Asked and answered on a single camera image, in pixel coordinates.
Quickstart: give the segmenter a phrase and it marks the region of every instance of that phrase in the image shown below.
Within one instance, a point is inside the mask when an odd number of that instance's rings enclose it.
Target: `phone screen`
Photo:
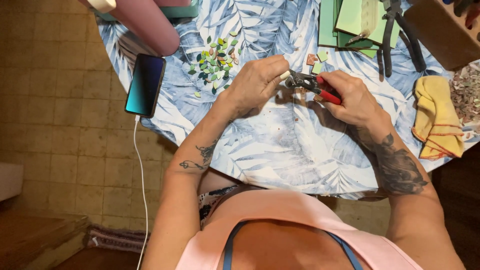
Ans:
[[[128,91],[125,111],[152,118],[162,85],[165,59],[138,54],[133,68],[132,82]]]

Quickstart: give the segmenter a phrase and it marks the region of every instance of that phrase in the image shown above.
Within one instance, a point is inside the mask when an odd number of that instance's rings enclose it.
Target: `hand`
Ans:
[[[232,119],[266,103],[275,94],[275,88],[282,81],[280,75],[288,69],[289,63],[283,55],[248,61],[230,87],[222,92],[234,106],[235,112]]]
[[[342,97],[341,105],[321,101],[335,118],[360,129],[368,129],[371,125],[383,123],[387,119],[390,122],[390,115],[378,105],[361,79],[340,70],[322,72],[320,76]]]

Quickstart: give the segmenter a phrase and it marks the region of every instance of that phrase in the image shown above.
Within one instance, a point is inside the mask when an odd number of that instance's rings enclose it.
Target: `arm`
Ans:
[[[354,126],[357,139],[377,156],[376,173],[392,207],[387,238],[424,269],[465,269],[445,228],[437,193],[388,113],[361,79],[342,71],[321,76],[342,96],[342,105],[323,102],[325,107]]]
[[[197,189],[218,139],[230,119],[267,102],[287,70],[288,62],[280,55],[247,62],[182,142],[164,172],[160,207],[142,269],[175,269],[186,245],[200,230]]]

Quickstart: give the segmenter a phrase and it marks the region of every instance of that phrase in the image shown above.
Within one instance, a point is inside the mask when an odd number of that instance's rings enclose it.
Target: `yellow rag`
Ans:
[[[417,117],[412,132],[425,142],[421,159],[460,158],[463,154],[463,132],[460,127],[446,78],[426,76],[417,80]]]

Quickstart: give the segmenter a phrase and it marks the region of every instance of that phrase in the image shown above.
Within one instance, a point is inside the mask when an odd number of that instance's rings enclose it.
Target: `round table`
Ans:
[[[343,70],[363,79],[414,155],[422,143],[411,133],[415,121],[414,82],[424,75],[451,77],[422,46],[427,70],[415,71],[401,38],[392,50],[393,75],[379,75],[377,57],[370,59],[354,50],[317,46],[319,0],[200,0],[200,14],[175,22],[180,48],[166,57],[167,67],[152,119],[142,125],[180,145],[205,116],[220,90],[189,75],[197,55],[208,50],[207,38],[229,37],[230,31],[242,48],[239,65],[230,70],[234,78],[250,60],[281,54],[295,71],[308,72],[306,57],[324,50],[328,60],[322,71]],[[97,18],[100,34],[120,81],[128,89],[138,53],[155,53],[118,22]],[[194,92],[201,93],[197,98]],[[266,188],[284,188],[307,194],[358,199],[378,190],[372,164],[365,150],[350,137],[346,124],[335,119],[313,94],[300,89],[282,90],[254,115],[232,122],[215,148],[211,167],[227,175]],[[475,128],[465,126],[466,149],[480,140]],[[421,160],[427,171],[448,162]]]

